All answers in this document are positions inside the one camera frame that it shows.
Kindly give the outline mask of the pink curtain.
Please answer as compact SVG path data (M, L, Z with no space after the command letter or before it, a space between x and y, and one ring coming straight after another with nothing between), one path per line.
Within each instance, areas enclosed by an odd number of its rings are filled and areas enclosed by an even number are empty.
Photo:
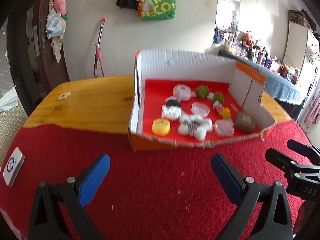
M304 124L307 128L312 125L316 125L319 122L319 112L320 112L320 94L319 94L319 84L316 88L316 94L313 96L312 104L309 108L307 116L304 120Z

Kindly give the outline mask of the small beige tag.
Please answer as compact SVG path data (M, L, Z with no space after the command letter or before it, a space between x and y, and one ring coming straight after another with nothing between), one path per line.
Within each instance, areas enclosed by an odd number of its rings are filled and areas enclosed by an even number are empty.
M61 94L61 95L58 96L57 101L65 100L65 99L67 99L70 95L71 95L70 92L63 93L63 94Z

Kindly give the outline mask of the pink and yellow small toy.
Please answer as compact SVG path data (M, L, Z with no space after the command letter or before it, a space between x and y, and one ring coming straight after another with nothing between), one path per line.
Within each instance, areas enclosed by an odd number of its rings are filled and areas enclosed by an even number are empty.
M224 107L223 104L216 100L213 103L213 109L217 111L217 113L221 116L223 119L230 119L231 118L231 111L228 107Z

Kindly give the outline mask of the white wardrobe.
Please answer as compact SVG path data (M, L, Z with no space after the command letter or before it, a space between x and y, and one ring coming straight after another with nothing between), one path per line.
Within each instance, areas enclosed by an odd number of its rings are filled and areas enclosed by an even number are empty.
M317 85L319 76L319 41L310 30L289 22L283 62L298 71L296 87L305 98L310 88Z

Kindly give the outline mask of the green fuzzy ball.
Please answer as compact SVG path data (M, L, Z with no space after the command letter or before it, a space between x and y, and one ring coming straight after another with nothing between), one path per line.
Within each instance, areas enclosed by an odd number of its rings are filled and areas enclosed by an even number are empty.
M224 103L224 97L220 92L216 92L213 96L212 103L218 101L220 104Z
M201 99L205 99L209 95L209 93L209 88L206 85L202 85L196 88L196 95Z

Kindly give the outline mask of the white grey rectangular device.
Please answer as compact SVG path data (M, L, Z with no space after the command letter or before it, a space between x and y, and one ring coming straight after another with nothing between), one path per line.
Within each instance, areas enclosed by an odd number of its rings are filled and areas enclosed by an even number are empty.
M16 147L3 169L3 178L8 187L13 186L24 160L24 154Z

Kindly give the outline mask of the mop with orange tip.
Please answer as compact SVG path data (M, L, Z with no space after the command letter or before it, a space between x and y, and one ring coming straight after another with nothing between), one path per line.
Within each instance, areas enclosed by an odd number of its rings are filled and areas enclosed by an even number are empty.
M101 58L101 49L100 49L100 42L101 42L101 37L102 37L102 33L103 33L105 20L106 20L105 18L101 19L98 41L95 44L94 73L93 73L94 78L97 77L98 65L100 65L100 70L101 70L102 76L105 76L104 70L103 70L102 58Z

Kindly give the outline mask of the orange white cardboard box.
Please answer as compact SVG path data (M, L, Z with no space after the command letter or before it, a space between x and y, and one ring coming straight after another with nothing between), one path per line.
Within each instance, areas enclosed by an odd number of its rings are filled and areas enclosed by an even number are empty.
M135 96L129 122L129 139L134 151L166 150L182 147L212 148L217 145L264 139L274 127L275 118L262 106L261 96L265 77L252 67L233 59L189 51L141 50L135 55ZM162 118L162 106L167 98L174 98L173 88L178 85L191 88L189 101L179 101L182 115L193 115L194 102L204 103L210 108L207 118L213 122L223 119L213 109L212 99L216 92L224 97L224 107L231 111L235 122L238 112L251 115L255 121L252 133L234 127L232 137L221 137L215 129L207 133L204 141L180 135L179 119L170 121L170 132L157 136L152 132L152 122ZM206 85L209 95L201 99L196 88Z

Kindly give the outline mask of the blue covered side table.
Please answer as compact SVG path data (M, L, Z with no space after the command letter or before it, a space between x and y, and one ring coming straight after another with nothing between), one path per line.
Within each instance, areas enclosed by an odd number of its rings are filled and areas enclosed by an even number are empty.
M300 93L298 88L293 85L290 81L283 78L282 76L277 75L271 70L260 66L256 63L253 63L250 60L246 60L242 57L234 56L228 53L225 50L220 49L219 56L227 57L230 59L238 60L253 69L257 70L260 74L266 77L264 90L272 96L272 98L277 99L278 101L290 103L293 105L300 105L305 99L305 95Z

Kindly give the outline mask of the plastic bag on door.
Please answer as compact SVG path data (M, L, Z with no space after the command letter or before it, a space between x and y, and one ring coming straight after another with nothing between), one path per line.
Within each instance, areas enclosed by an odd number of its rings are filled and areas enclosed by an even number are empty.
M47 38L59 37L64 35L66 31L66 21L59 12L54 9L47 16L46 34Z

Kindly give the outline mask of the white fluffy scrunchie with bow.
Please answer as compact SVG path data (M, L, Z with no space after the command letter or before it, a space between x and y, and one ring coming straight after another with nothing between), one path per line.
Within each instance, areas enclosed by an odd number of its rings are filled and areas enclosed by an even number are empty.
M204 141L207 133L213 130L212 120L200 115L181 115L179 123L178 133L180 135L194 137L198 141Z

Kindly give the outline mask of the dark wooden door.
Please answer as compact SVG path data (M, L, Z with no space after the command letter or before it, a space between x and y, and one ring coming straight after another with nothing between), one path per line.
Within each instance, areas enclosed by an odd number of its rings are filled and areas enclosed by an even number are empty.
M68 82L64 53L57 60L47 38L51 0L15 0L8 17L7 48L11 77L27 115L58 85Z

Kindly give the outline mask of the green tote bag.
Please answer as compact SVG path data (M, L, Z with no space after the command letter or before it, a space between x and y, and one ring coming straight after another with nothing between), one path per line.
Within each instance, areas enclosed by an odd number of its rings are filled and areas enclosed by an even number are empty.
M172 20L176 12L176 0L145 0L138 2L138 18L142 21Z

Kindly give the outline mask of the yellow round tin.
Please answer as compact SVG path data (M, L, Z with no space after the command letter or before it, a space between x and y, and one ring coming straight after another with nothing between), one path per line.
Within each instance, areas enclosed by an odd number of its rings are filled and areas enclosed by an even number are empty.
M152 122L152 132L157 136L166 136L169 134L171 123L168 119L158 118Z

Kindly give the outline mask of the clear round plastic lid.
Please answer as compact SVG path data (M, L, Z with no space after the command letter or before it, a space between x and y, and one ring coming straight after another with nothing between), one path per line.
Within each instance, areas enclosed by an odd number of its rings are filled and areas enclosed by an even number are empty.
M200 115L206 118L210 113L210 108L204 103L194 102L191 106L191 112L193 115Z

